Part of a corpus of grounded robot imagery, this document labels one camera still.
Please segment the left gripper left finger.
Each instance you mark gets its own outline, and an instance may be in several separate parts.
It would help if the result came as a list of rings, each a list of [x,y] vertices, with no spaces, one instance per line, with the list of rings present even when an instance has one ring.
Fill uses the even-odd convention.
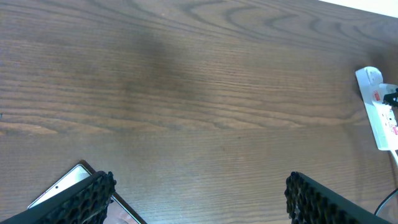
[[[1,224],[103,224],[115,185],[112,172],[98,171]]]

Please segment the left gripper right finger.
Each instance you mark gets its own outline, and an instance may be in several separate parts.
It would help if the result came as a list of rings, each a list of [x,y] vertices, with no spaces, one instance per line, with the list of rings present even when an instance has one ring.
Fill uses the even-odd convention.
[[[286,179],[284,195],[292,224],[389,224],[300,172]]]

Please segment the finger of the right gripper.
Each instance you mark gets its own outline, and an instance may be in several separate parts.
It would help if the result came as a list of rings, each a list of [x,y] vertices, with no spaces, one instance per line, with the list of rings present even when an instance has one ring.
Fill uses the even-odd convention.
[[[397,97],[398,97],[398,92],[397,89],[395,89],[392,93],[384,95],[383,103],[385,105],[397,108],[398,107]]]

